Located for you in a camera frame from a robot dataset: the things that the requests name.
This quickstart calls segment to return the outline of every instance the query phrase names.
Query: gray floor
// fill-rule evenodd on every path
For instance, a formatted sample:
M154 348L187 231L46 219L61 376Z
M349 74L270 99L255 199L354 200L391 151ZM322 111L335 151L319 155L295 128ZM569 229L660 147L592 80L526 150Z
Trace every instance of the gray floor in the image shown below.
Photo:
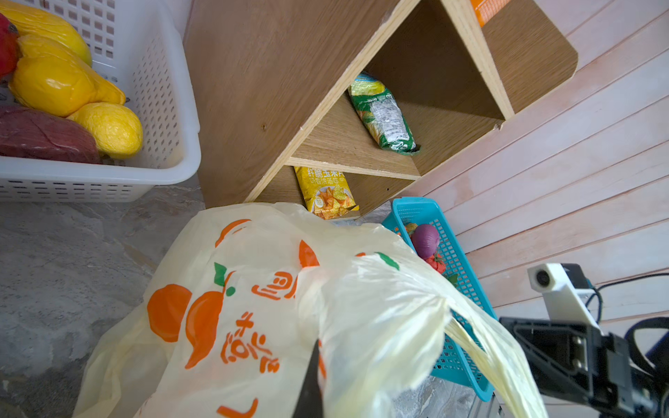
M169 246L202 209L197 179L127 204L0 203L0 418L72 416L98 339L140 304ZM473 399L429 378L395 406L399 418L466 417Z

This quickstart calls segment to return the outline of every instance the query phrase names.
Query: yellow fruit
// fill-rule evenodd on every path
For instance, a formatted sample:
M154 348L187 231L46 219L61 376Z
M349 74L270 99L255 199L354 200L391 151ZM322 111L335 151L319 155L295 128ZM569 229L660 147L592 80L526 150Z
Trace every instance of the yellow fruit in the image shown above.
M54 56L65 60L76 60L78 58L77 54L70 48L44 36L23 35L17 42L21 48L22 57L38 58Z
M132 110L120 104L90 103L68 119L93 134L100 154L122 160L142 148L142 124Z
M34 34L53 39L72 50L89 67L93 64L88 45L65 19L9 0L0 0L0 13L16 25L20 36Z
M23 57L9 89L23 105L65 117L87 103L125 103L121 90L60 43L38 35L18 42Z

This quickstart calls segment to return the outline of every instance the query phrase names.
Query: pink wooden wall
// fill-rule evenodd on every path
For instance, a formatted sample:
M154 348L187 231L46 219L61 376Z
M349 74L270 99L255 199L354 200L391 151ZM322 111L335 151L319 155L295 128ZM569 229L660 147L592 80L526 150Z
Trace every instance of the pink wooden wall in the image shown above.
M440 204L498 315L544 318L529 266L579 263L594 284L669 271L669 0L535 1L577 73L402 195ZM602 294L604 330L669 315L669 277Z

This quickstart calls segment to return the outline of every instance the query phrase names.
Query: lemon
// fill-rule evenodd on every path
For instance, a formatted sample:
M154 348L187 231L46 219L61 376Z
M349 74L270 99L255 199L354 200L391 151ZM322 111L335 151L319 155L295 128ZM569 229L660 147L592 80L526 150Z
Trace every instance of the lemon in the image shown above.
M68 119L93 134L100 154L122 160L142 148L142 124L132 110L120 104L89 103Z

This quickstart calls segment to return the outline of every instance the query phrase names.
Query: yellow snack bag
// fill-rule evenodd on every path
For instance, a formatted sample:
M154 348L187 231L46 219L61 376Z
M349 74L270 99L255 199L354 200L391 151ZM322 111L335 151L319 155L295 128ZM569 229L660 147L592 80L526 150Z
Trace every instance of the yellow snack bag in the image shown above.
M306 208L323 219L334 219L359 210L344 173L295 167Z

